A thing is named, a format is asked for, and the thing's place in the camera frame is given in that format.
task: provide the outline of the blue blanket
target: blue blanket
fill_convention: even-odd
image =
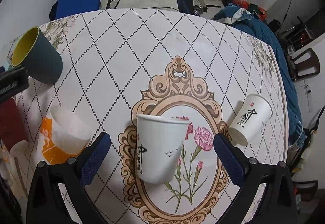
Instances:
[[[284,91],[287,98],[289,145],[295,144],[301,148],[306,136],[302,132],[303,127],[301,113],[298,106],[297,92],[293,82],[291,81],[284,53],[274,33],[260,19],[255,18],[254,14],[251,14],[233,4],[229,4],[229,6],[220,10],[213,19],[224,22],[236,29],[252,35],[272,47],[282,76]]]

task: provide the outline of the paper cup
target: paper cup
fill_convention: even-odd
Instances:
[[[43,119],[38,150],[50,164],[77,157],[91,137],[90,128],[75,114],[58,105]]]
[[[137,115],[136,163],[145,182],[170,182],[176,170],[190,121]]]
[[[228,128],[230,137],[242,146],[246,146],[272,117],[272,106],[264,97],[251,94]]]

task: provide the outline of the pink flower bud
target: pink flower bud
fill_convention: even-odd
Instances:
[[[203,162],[199,161],[199,163],[198,163],[198,168],[201,170],[202,167],[203,167]]]

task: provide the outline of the orange and white cup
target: orange and white cup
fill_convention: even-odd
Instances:
[[[55,105],[42,121],[37,150],[49,164],[64,163],[78,157],[90,136],[90,128],[75,114]]]
[[[273,109],[269,101],[258,94],[251,94],[228,128],[230,137],[238,144],[246,146],[272,117]]]

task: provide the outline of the blue gripper pad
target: blue gripper pad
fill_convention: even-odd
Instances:
[[[90,185],[93,181],[111,147],[111,138],[105,133],[100,142],[95,141],[93,144],[96,144],[95,149],[81,169],[80,185],[82,187]]]
[[[213,140],[214,150],[225,167],[231,181],[235,185],[241,187],[244,184],[244,169],[237,161],[230,147],[220,135],[227,140],[227,138],[221,133],[215,135]]]

